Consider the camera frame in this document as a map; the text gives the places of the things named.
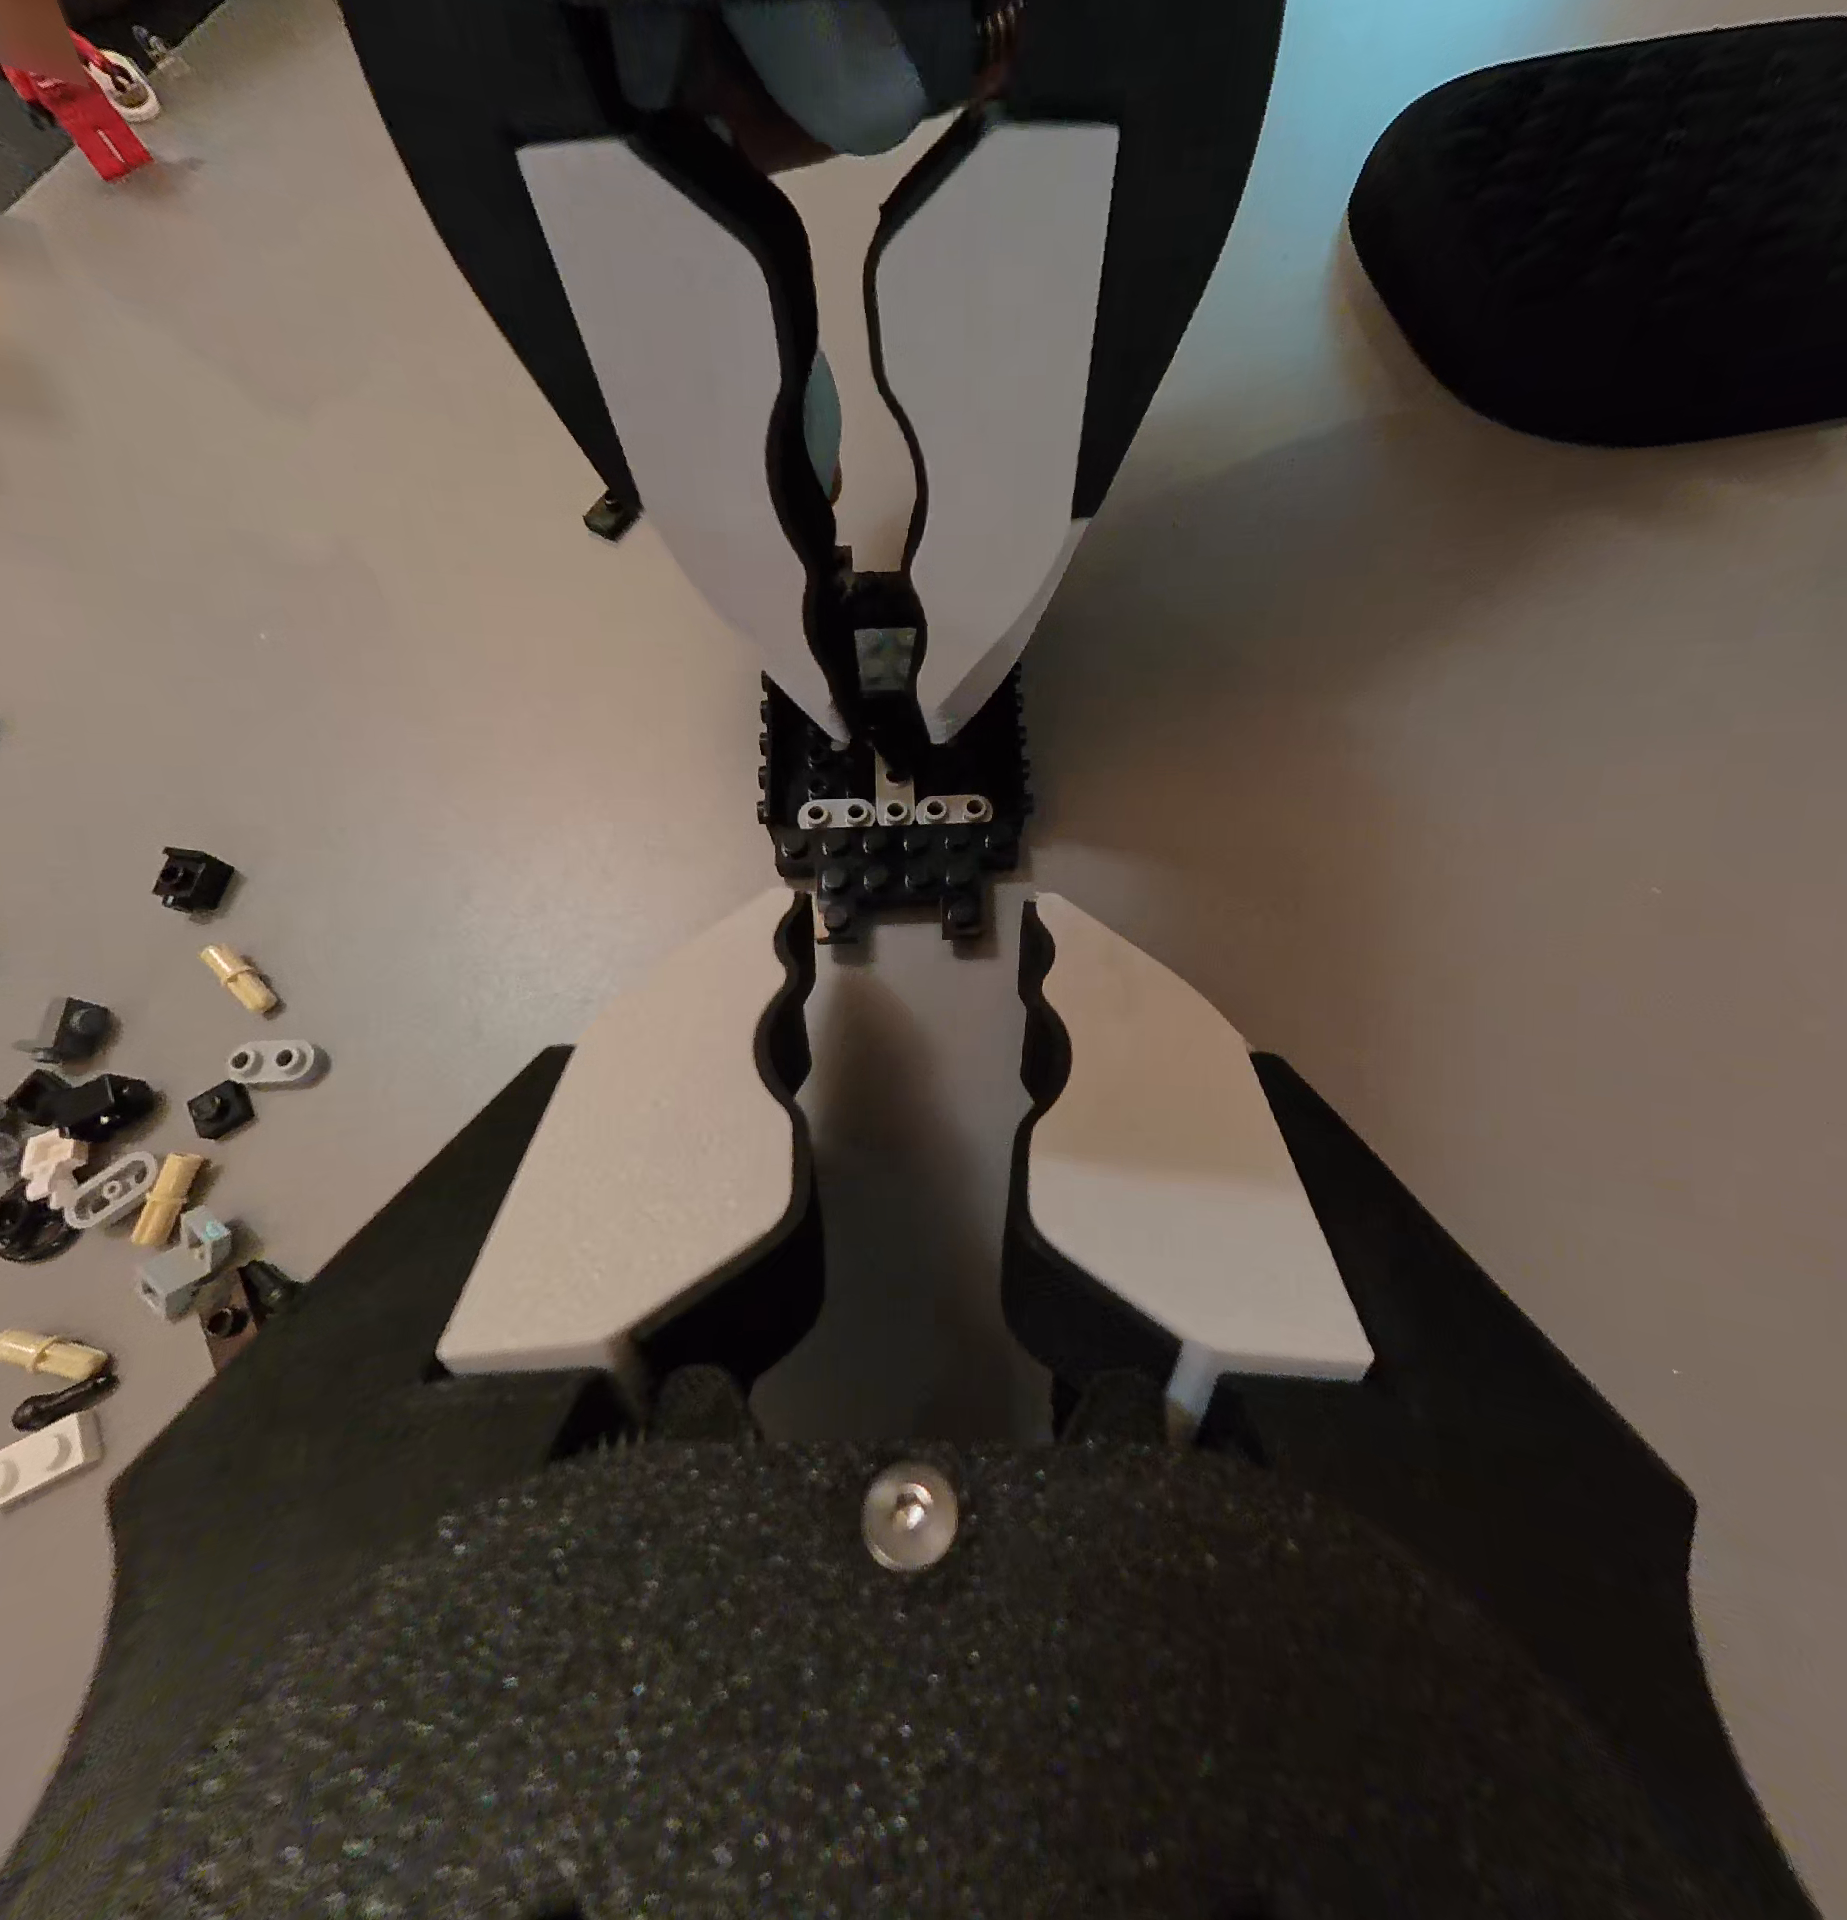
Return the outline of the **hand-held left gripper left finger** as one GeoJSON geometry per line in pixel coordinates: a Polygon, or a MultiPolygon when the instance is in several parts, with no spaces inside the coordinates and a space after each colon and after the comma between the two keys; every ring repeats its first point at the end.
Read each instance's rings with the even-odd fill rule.
{"type": "Polygon", "coordinates": [[[600,1008],[439,1333],[449,1375],[758,1378],[804,1341],[809,990],[813,900],[774,887],[600,1008]]]}

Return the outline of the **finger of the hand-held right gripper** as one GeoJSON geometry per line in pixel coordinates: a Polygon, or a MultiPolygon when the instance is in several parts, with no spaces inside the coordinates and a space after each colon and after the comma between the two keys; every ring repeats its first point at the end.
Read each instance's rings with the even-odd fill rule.
{"type": "Polygon", "coordinates": [[[868,259],[875,380],[916,466],[916,703],[949,742],[1018,664],[1088,512],[1076,463],[1123,134],[961,117],[868,259]]]}
{"type": "Polygon", "coordinates": [[[790,200],[703,125],[519,152],[645,520],[767,680],[838,742],[822,674],[838,584],[813,463],[813,259],[790,200]]]}

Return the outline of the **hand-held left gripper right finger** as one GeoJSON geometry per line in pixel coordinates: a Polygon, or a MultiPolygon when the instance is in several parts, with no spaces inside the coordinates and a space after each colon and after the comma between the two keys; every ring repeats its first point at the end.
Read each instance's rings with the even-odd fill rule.
{"type": "Polygon", "coordinates": [[[1374,1341],[1246,1038],[1056,892],[1021,910],[1018,1001],[1015,1343],[1063,1395],[1146,1378],[1185,1440],[1229,1378],[1362,1384],[1374,1341]]]}

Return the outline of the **black toy brick car chassis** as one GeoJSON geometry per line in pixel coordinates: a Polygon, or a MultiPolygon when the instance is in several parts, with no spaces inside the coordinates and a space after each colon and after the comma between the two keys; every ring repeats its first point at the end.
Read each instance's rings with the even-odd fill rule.
{"type": "Polygon", "coordinates": [[[834,742],[774,682],[758,702],[758,825],[782,884],[813,898],[813,935],[852,943],[882,916],[935,912],[946,942],[988,925],[1034,822],[1021,671],[896,779],[866,742],[834,742]]]}

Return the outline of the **grey desk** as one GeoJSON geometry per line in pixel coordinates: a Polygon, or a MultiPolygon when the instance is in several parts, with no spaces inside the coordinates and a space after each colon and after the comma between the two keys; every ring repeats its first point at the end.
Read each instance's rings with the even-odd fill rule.
{"type": "MultiPolygon", "coordinates": [[[[1026,657],[1034,887],[1279,1052],[1679,1471],[1712,1684],[1847,1918],[1847,430],[1530,444],[1342,243],[1508,60],[1842,3],[1289,3],[1205,301],[1026,657]]],[[[0,1093],[56,996],[168,1098],[273,980],[330,1074],[216,1156],[313,1277],[756,900],[758,666],[596,495],[330,3],[0,222],[0,1093]]]]}

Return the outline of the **red toy minifigure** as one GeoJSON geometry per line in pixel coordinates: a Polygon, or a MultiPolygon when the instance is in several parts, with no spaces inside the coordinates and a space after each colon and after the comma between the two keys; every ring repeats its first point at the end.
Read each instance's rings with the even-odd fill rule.
{"type": "Polygon", "coordinates": [[[108,54],[71,23],[19,27],[0,49],[0,80],[17,93],[22,113],[60,132],[103,181],[132,179],[156,159],[140,125],[162,113],[147,76],[123,54],[108,54]]]}

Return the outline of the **black mesh chair cushion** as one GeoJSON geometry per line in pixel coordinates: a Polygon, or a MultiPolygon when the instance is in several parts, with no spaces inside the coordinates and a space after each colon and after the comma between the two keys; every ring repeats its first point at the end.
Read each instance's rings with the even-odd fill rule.
{"type": "Polygon", "coordinates": [[[1345,207],[1423,372],[1508,430],[1679,445],[1847,419],[1847,15],[1443,81],[1345,207]]]}

